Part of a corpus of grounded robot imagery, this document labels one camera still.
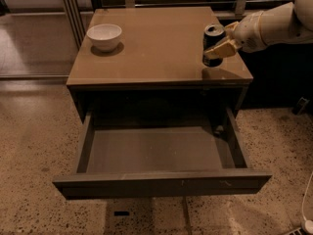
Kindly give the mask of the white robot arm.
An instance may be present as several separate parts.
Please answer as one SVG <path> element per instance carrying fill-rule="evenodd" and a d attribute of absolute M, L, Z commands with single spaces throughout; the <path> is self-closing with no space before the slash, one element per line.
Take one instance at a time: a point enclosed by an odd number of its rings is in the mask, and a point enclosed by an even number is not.
<path fill-rule="evenodd" d="M 226 26 L 226 36 L 203 53 L 209 59 L 234 56 L 239 50 L 253 53 L 275 44 L 313 42 L 313 0 L 294 0 L 259 11 Z"/>

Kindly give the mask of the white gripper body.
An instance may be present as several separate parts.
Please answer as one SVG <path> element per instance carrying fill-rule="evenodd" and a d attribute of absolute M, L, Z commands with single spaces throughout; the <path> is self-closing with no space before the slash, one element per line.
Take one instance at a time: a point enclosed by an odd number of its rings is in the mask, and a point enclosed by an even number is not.
<path fill-rule="evenodd" d="M 252 13 L 243 18 L 234 29 L 234 39 L 246 53 L 257 52 L 266 48 L 261 36 L 262 15 L 263 11 Z"/>

